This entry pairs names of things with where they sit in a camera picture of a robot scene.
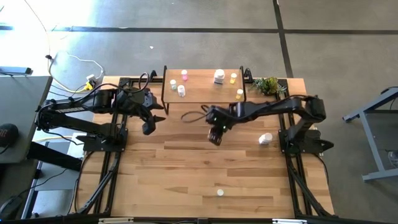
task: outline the desk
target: desk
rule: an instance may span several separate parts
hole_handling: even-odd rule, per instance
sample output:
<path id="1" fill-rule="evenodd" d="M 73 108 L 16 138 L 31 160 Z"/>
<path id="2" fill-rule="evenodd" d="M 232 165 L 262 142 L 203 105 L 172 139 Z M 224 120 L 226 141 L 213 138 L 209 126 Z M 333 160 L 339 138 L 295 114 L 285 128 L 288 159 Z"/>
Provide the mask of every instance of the desk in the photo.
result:
<path id="1" fill-rule="evenodd" d="M 15 144 L 0 155 L 0 163 L 16 163 L 26 159 L 35 133 L 35 110 L 49 92 L 51 77 L 0 77 L 0 125 L 15 124 L 19 137 Z"/>
<path id="2" fill-rule="evenodd" d="M 104 83 L 117 85 L 119 78 L 105 77 Z M 303 79 L 287 81 L 291 95 L 306 94 Z M 151 83 L 148 87 L 159 100 L 162 84 Z M 246 89 L 248 101 L 274 100 Z M 277 137 L 278 116 L 236 125 L 217 147 L 207 140 L 210 126 L 204 120 L 190 124 L 180 120 L 187 111 L 199 111 L 198 103 L 176 104 L 170 110 L 168 116 L 165 111 L 153 110 L 167 119 L 157 123 L 150 136 L 142 134 L 141 120 L 127 120 L 129 137 L 119 165 L 112 216 L 294 217 L 285 157 L 280 153 Z M 108 114 L 94 116 L 96 123 L 110 121 Z M 274 138 L 269 146 L 259 146 L 258 138 L 265 132 L 272 133 Z M 79 207 L 98 185 L 103 156 L 104 153 L 96 152 L 86 162 L 78 189 Z M 302 157 L 309 189 L 333 213 L 322 163 L 313 155 Z M 216 196 L 218 189 L 224 190 L 224 196 Z M 299 188 L 297 192 L 303 210 Z"/>

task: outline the wooden tabletop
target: wooden tabletop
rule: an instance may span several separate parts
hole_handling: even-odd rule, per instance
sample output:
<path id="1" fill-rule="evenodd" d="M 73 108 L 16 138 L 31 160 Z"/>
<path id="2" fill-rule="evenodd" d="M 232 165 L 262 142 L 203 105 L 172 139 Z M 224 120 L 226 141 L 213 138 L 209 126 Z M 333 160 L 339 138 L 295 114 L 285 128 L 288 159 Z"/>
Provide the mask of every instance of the wooden tabletop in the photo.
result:
<path id="1" fill-rule="evenodd" d="M 243 88 L 240 69 L 224 69 L 225 78 L 222 85 L 214 83 L 215 69 L 189 69 L 187 81 L 182 80 L 181 71 L 181 69 L 166 70 L 163 97 L 165 103 L 232 103 L 236 101 L 236 91 Z M 229 82 L 232 73 L 237 74 L 234 84 Z M 177 86 L 185 87 L 184 97 L 180 97 L 176 90 L 172 90 L 171 80 L 177 81 Z"/>
<path id="2" fill-rule="evenodd" d="M 306 94 L 303 79 L 287 80 L 291 95 Z M 104 78 L 104 83 L 118 82 L 119 77 Z M 149 85 L 158 101 L 161 86 Z M 266 100 L 274 99 L 248 90 L 248 101 Z M 128 118 L 129 136 L 119 166 L 112 216 L 294 217 L 286 163 L 279 149 L 280 127 L 276 115 L 234 126 L 217 147 L 207 140 L 210 127 L 204 120 L 190 124 L 180 120 L 183 113 L 200 110 L 200 104 L 177 104 L 170 110 L 169 116 L 164 110 L 152 110 L 167 119 L 157 123 L 150 136 L 142 134 L 141 120 Z M 96 114 L 93 121 L 108 123 L 111 115 Z M 272 133 L 273 140 L 269 146 L 260 146 L 258 138 L 266 132 Z M 94 153 L 83 169 L 79 207 L 98 185 L 103 156 L 102 152 Z M 309 189 L 333 213 L 322 163 L 311 154 L 302 157 Z M 297 188 L 304 211 L 302 193 Z M 218 189 L 224 190 L 222 197 L 217 196 Z"/>

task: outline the gray table frame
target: gray table frame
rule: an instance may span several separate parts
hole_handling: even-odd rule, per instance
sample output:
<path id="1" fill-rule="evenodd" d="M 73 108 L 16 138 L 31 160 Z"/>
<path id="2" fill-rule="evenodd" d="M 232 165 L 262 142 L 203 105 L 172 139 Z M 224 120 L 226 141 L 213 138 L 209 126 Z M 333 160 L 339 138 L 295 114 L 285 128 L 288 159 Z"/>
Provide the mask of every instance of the gray table frame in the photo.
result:
<path id="1" fill-rule="evenodd" d="M 383 178 L 387 178 L 387 177 L 398 176 L 398 168 L 388 169 L 388 170 L 386 170 L 384 168 L 383 163 L 380 158 L 379 150 L 378 150 L 376 142 L 374 140 L 374 135 L 371 131 L 369 122 L 366 118 L 367 113 L 369 113 L 369 112 L 377 113 L 377 110 L 376 110 L 377 108 L 379 108 L 382 105 L 385 105 L 386 103 L 390 102 L 391 100 L 393 100 L 397 97 L 398 97 L 398 88 L 392 87 L 389 90 L 387 90 L 386 92 L 384 92 L 383 94 L 381 94 L 379 97 L 377 97 L 374 101 L 368 103 L 364 107 L 343 117 L 343 120 L 346 123 L 349 123 L 350 121 L 352 121 L 355 118 L 361 119 L 363 128 L 366 133 L 366 137 L 368 138 L 369 145 L 370 145 L 372 153 L 373 153 L 374 160 L 376 161 L 377 169 L 379 171 L 369 173 L 368 175 L 362 175 L 362 179 L 365 182 L 367 182 L 369 180 L 376 180 L 376 179 L 383 179 Z"/>

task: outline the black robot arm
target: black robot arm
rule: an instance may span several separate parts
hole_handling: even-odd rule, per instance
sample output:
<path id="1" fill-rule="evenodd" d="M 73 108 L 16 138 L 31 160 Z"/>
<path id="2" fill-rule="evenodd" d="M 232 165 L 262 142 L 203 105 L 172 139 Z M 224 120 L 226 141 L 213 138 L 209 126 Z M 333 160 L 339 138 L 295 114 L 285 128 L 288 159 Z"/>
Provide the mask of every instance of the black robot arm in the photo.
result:
<path id="1" fill-rule="evenodd" d="M 93 113 L 124 114 L 137 116 L 143 120 L 142 132 L 146 135 L 156 129 L 156 122 L 165 118 L 152 115 L 152 109 L 163 109 L 157 104 L 156 97 L 148 88 L 140 91 L 130 88 L 118 93 L 118 89 L 95 90 L 81 98 L 69 98 L 67 100 L 48 100 L 37 111 L 36 125 L 45 132 L 54 128 L 69 128 L 89 133 L 88 136 L 78 136 L 84 143 L 99 141 L 101 144 L 115 146 L 125 138 L 124 130 L 120 130 L 117 124 L 96 124 L 67 116 L 67 113 L 79 111 L 91 111 Z"/>
<path id="2" fill-rule="evenodd" d="M 235 124 L 254 121 L 260 116 L 290 112 L 298 114 L 301 117 L 301 120 L 295 126 L 291 126 L 284 133 L 285 141 L 291 143 L 294 141 L 303 141 L 306 132 L 312 124 L 319 123 L 326 118 L 323 100 L 317 96 L 293 95 L 289 98 L 273 102 L 231 103 L 228 109 L 211 106 L 206 114 L 206 122 L 213 125 L 210 129 L 208 139 L 218 146 L 221 144 L 223 133 L 227 132 Z M 324 148 L 326 150 L 326 147 L 330 147 L 330 142 L 324 141 L 324 143 L 327 144 Z"/>

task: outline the black wire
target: black wire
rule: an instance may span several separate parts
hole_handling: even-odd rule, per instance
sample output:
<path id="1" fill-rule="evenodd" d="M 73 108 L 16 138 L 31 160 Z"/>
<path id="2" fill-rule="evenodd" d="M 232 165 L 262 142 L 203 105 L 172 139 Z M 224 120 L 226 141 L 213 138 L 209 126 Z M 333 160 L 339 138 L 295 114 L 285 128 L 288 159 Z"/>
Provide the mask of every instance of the black wire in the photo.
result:
<path id="1" fill-rule="evenodd" d="M 14 75 L 12 75 L 12 74 L 4 73 L 4 72 L 0 72 L 0 74 L 1 74 L 1 75 L 9 75 L 9 76 L 11 76 L 11 77 L 14 76 Z"/>
<path id="2" fill-rule="evenodd" d="M 89 152 L 85 158 L 85 160 L 83 160 L 83 162 L 81 163 L 81 168 L 80 168 L 80 172 L 79 172 L 79 176 L 77 177 L 76 180 L 76 190 L 75 190 L 75 195 L 73 197 L 73 201 L 74 201 L 74 206 L 75 206 L 75 212 L 77 212 L 77 195 L 78 195 L 78 191 L 79 191 L 79 183 L 80 183 L 80 177 L 81 177 L 81 173 L 83 172 L 83 168 L 86 164 L 86 161 L 90 158 L 90 156 L 93 154 L 94 152 Z"/>
<path id="3" fill-rule="evenodd" d="M 398 88 L 398 86 L 390 86 L 389 88 L 386 88 L 385 90 L 381 91 L 380 94 L 383 94 L 383 93 L 387 92 L 387 91 L 390 90 L 391 88 Z"/>
<path id="4" fill-rule="evenodd" d="M 102 84 L 96 86 L 95 88 L 93 88 L 89 93 L 87 93 L 87 95 L 85 95 L 85 96 L 83 96 L 82 98 L 76 100 L 75 102 L 79 102 L 79 101 L 81 101 L 81 100 L 84 100 L 85 98 L 87 98 L 87 97 L 89 97 L 91 94 L 93 94 L 97 89 L 99 89 L 100 87 L 105 86 L 105 85 L 113 86 L 113 87 L 115 87 L 115 88 L 118 88 L 118 89 L 121 90 L 121 91 L 125 91 L 126 93 L 139 93 L 139 92 L 141 92 L 141 91 L 144 91 L 145 88 L 148 86 L 148 84 L 149 84 L 149 77 L 147 78 L 147 81 L 145 82 L 144 87 L 142 87 L 142 88 L 140 88 L 139 90 L 136 90 L 136 91 L 130 91 L 130 90 L 125 90 L 125 89 L 123 89 L 122 87 L 120 87 L 120 86 L 118 86 L 118 85 L 115 85 L 115 84 L 112 84 L 112 83 L 102 83 Z"/>
<path id="5" fill-rule="evenodd" d="M 190 221 L 190 220 L 184 220 L 184 221 L 179 221 L 173 224 L 180 224 L 180 223 L 198 223 L 197 221 Z"/>
<path id="6" fill-rule="evenodd" d="M 328 185 L 329 185 L 329 172 L 328 172 L 328 168 L 326 167 L 325 162 L 323 161 L 323 159 L 321 159 L 321 157 L 318 154 L 313 153 L 313 155 L 322 162 L 323 168 L 325 169 L 326 181 L 328 182 Z"/>
<path id="7" fill-rule="evenodd" d="M 67 169 L 68 169 L 68 168 L 65 168 L 61 173 L 59 173 L 59 174 L 57 174 L 57 175 L 54 175 L 54 176 L 52 176 L 52 177 L 49 177 L 47 180 L 45 180 L 45 181 L 42 182 L 41 184 L 36 184 L 36 185 L 33 186 L 33 187 L 29 187 L 28 189 L 23 190 L 21 193 L 18 194 L 17 197 L 20 197 L 23 193 L 25 193 L 25 192 L 27 192 L 27 191 L 29 191 L 29 190 L 35 188 L 35 187 L 38 187 L 38 186 L 41 186 L 41 185 L 47 183 L 47 181 L 51 180 L 51 179 L 54 178 L 54 177 L 58 177 L 58 176 L 62 175 L 65 171 L 67 171 Z"/>
<path id="8" fill-rule="evenodd" d="M 206 113 L 203 113 L 203 112 L 201 112 L 201 111 L 188 111 L 188 112 L 186 112 L 185 114 L 181 115 L 181 120 L 182 120 L 182 122 L 183 122 L 183 123 L 192 123 L 192 122 L 199 121 L 200 119 L 206 117 L 206 116 L 208 115 L 208 108 L 209 108 L 209 106 L 207 106 L 207 105 L 200 105 L 200 108 L 201 108 L 204 112 L 206 112 Z M 200 116 L 199 118 L 195 118 L 195 119 L 189 120 L 189 121 L 184 121 L 183 118 L 184 118 L 186 115 L 188 115 L 188 114 L 200 114 L 200 115 L 202 115 L 202 116 Z"/>
<path id="9" fill-rule="evenodd" d="M 138 88 L 139 88 L 139 89 L 141 89 L 141 78 L 142 78 L 144 75 L 147 75 L 147 81 L 145 82 L 144 88 L 146 88 L 146 86 L 147 86 L 148 83 L 149 83 L 149 74 L 145 72 L 145 73 L 143 73 L 142 75 L 140 75 L 140 77 L 138 78 Z"/>
<path id="10" fill-rule="evenodd" d="M 86 84 L 79 86 L 79 87 L 75 90 L 75 92 L 72 94 L 72 96 L 70 96 L 70 97 L 73 97 L 73 96 L 76 94 L 76 92 L 77 92 L 81 87 L 83 87 L 83 86 L 86 86 Z"/>
<path id="11" fill-rule="evenodd" d="M 51 85 L 52 87 L 54 87 L 54 88 L 56 88 L 56 89 L 59 89 L 59 90 L 61 90 L 61 91 L 65 91 L 65 92 L 67 92 L 67 93 L 70 93 L 69 91 L 66 91 L 66 90 L 64 90 L 63 88 L 59 88 L 59 87 L 56 87 L 55 85 Z"/>
<path id="12" fill-rule="evenodd" d="M 70 199 L 70 205 L 69 205 L 69 209 L 68 209 L 66 215 L 68 215 L 68 214 L 70 213 L 70 210 L 72 209 L 73 199 L 75 198 L 76 185 L 77 185 L 77 179 L 76 179 L 76 181 L 75 181 L 75 185 L 73 186 L 72 198 Z"/>
<path id="13" fill-rule="evenodd" d="M 391 110 L 391 108 L 392 108 L 392 105 L 394 104 L 394 102 L 395 102 L 395 100 L 396 100 L 397 98 L 395 98 L 395 99 L 393 99 L 393 101 L 391 102 L 391 105 L 390 105 L 390 110 Z"/>
<path id="14" fill-rule="evenodd" d="M 52 91 L 49 91 L 49 93 L 52 93 L 52 94 L 57 95 L 57 96 L 64 96 L 64 97 L 66 97 L 66 98 L 69 98 L 69 96 L 65 96 L 65 95 L 59 94 L 59 93 L 54 93 L 54 92 L 52 92 Z"/>
<path id="15" fill-rule="evenodd" d="M 7 149 L 8 149 L 9 146 L 10 146 L 10 145 L 8 144 L 8 145 L 0 152 L 0 155 L 3 154 L 3 153 L 5 153 L 5 152 L 7 151 Z"/>
<path id="16" fill-rule="evenodd" d="M 58 134 L 58 133 L 51 133 L 51 132 L 49 132 L 49 131 L 46 131 L 46 130 L 43 130 L 43 132 L 45 132 L 45 133 L 47 133 L 47 134 L 54 134 L 54 135 L 60 136 L 61 138 L 65 139 L 65 140 L 67 140 L 67 141 L 70 141 L 70 142 L 74 143 L 74 144 L 75 144 L 75 145 L 77 145 L 77 146 L 80 146 L 80 145 L 84 144 L 84 143 L 79 143 L 79 144 L 78 144 L 78 143 L 76 143 L 74 140 L 67 139 L 67 138 L 63 137 L 63 135 L 62 135 L 62 134 Z"/>

